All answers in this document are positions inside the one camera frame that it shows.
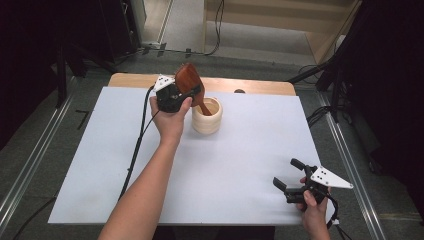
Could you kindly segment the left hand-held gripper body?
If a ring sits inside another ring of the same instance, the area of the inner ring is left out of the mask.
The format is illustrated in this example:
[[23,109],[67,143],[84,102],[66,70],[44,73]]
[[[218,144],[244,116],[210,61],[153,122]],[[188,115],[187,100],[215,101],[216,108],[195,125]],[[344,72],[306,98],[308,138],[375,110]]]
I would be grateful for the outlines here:
[[184,100],[194,96],[193,90],[183,93],[174,78],[162,74],[158,76],[153,91],[156,94],[159,110],[166,113],[178,112]]

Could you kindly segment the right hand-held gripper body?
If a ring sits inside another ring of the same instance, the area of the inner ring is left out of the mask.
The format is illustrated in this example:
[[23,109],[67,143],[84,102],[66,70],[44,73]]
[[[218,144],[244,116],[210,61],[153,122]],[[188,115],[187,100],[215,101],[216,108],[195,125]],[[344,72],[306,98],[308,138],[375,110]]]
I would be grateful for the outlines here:
[[305,183],[300,188],[285,188],[288,203],[304,203],[303,193],[309,190],[320,204],[328,195],[328,188],[352,189],[353,185],[323,166],[298,166],[305,172]]

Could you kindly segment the person's left hand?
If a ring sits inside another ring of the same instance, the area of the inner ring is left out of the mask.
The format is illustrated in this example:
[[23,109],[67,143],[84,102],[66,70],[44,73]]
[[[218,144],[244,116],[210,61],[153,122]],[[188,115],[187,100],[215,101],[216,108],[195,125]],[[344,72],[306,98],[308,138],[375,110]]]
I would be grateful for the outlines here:
[[149,102],[153,122],[159,131],[160,143],[177,146],[183,133],[185,116],[191,108],[192,99],[186,98],[176,113],[160,111],[156,96],[150,97]]

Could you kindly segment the black metal stand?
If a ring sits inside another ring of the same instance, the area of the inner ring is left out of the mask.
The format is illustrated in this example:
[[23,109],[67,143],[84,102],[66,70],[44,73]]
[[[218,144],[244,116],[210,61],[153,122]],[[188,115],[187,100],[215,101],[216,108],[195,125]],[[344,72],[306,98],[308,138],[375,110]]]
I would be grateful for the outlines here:
[[288,83],[296,84],[317,73],[321,73],[315,83],[315,88],[318,92],[323,92],[332,87],[331,99],[327,105],[316,109],[308,118],[307,123],[312,127],[325,114],[329,114],[335,123],[339,122],[338,112],[344,107],[340,104],[340,99],[345,95],[343,92],[344,70],[339,64],[335,56],[331,57],[324,63],[313,65],[311,69],[305,72],[299,72],[297,76],[288,80]]
[[57,59],[57,84],[58,84],[58,98],[56,107],[60,108],[68,97],[67,78],[65,65],[68,64],[71,71],[80,77],[85,77],[87,68],[84,65],[83,59],[88,59],[99,67],[107,70],[111,74],[115,74],[117,69],[111,64],[100,58],[99,56],[91,53],[87,49],[74,44],[74,43],[61,43],[56,47]]

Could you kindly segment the light wooden table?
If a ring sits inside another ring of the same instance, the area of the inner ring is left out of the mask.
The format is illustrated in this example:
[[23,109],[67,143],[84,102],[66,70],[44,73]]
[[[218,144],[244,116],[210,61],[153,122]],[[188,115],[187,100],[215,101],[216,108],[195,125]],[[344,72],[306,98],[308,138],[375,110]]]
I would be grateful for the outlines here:
[[[116,73],[110,78],[110,87],[149,88],[158,79],[158,74],[130,74]],[[294,86],[288,82],[273,82],[261,80],[229,79],[229,78],[201,78],[206,91],[235,92],[243,90],[245,93],[295,96]]]

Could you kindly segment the cream ribbed cup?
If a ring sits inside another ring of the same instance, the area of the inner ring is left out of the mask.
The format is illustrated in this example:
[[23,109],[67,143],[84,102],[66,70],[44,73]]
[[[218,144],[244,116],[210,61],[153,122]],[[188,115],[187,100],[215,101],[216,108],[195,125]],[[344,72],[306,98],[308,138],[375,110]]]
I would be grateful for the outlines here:
[[217,98],[206,97],[204,104],[211,112],[206,116],[199,106],[192,108],[192,127],[200,134],[210,135],[219,130],[223,116],[223,107]]

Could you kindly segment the person's dark clothing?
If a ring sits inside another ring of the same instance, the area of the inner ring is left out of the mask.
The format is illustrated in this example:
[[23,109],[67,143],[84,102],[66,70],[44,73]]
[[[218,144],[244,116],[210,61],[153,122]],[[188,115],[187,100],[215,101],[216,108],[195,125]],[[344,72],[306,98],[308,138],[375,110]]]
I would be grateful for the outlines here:
[[152,240],[274,240],[273,226],[171,227],[160,226]]

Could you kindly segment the black curtain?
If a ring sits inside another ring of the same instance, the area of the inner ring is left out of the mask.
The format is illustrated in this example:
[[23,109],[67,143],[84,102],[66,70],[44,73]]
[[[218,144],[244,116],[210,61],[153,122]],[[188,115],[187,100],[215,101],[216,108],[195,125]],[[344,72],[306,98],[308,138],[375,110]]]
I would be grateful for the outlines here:
[[52,91],[56,47],[109,64],[139,46],[130,0],[0,0],[0,150]]
[[424,0],[363,0],[341,56],[348,97],[424,223]]

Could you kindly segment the person's right hand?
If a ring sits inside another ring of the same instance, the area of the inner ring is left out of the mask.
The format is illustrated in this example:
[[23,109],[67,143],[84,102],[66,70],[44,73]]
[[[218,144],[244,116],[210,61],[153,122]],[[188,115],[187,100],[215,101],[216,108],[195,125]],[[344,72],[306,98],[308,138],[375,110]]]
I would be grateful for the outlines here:
[[306,203],[306,210],[302,213],[302,224],[308,235],[329,233],[326,222],[328,198],[318,204],[309,190],[303,193],[303,197]]

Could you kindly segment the brown wooden spatula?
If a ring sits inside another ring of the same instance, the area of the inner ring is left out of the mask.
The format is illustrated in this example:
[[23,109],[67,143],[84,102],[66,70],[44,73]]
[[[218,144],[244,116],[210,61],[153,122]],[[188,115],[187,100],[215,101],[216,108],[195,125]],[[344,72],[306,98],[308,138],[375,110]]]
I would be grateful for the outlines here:
[[195,100],[192,100],[192,107],[199,106],[204,115],[211,116],[211,112],[204,104],[205,87],[193,64],[186,63],[178,69],[175,73],[175,83],[182,94],[200,85],[201,92],[196,96]]

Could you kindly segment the white table mat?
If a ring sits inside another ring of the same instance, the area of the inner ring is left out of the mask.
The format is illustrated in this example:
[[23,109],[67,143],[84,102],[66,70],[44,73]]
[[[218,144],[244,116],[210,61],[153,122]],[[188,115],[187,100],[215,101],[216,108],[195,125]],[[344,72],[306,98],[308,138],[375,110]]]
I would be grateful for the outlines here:
[[[62,184],[52,224],[102,224],[125,183],[132,183],[159,143],[143,88],[102,89]],[[178,147],[160,217],[163,225],[298,225],[295,205],[273,185],[298,184],[297,158],[320,163],[296,96],[215,93],[220,128],[202,135],[187,125]]]

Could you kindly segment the metal floor rail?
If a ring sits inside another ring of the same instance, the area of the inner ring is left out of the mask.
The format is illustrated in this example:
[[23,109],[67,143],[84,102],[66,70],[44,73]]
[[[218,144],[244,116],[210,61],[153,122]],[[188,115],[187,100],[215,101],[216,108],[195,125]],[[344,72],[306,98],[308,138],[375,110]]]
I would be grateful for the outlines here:
[[344,238],[388,240],[361,176],[357,163],[359,156],[353,152],[343,132],[342,117],[335,120],[330,111],[323,113],[314,125],[313,133],[322,164],[353,184],[351,190],[334,189],[332,193],[338,201],[339,227],[346,232]]
[[15,179],[11,189],[5,195],[0,203],[0,237],[5,232],[7,225],[12,218],[19,202],[21,201],[29,183],[31,182],[35,172],[41,163],[43,156],[48,149],[50,142],[57,132],[63,118],[65,117],[69,106],[74,98],[75,92],[78,89],[82,79],[72,77],[68,83],[68,95],[62,105],[56,108],[41,136],[38,138],[31,154],[23,165],[19,175]]

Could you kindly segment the light wooden cabinet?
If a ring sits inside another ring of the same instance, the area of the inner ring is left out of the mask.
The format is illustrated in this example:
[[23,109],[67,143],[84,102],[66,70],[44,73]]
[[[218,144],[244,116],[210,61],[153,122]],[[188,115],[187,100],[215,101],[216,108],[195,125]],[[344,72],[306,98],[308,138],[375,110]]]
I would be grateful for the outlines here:
[[322,63],[335,50],[361,0],[203,0],[203,49],[210,50],[213,23],[222,23],[226,57]]

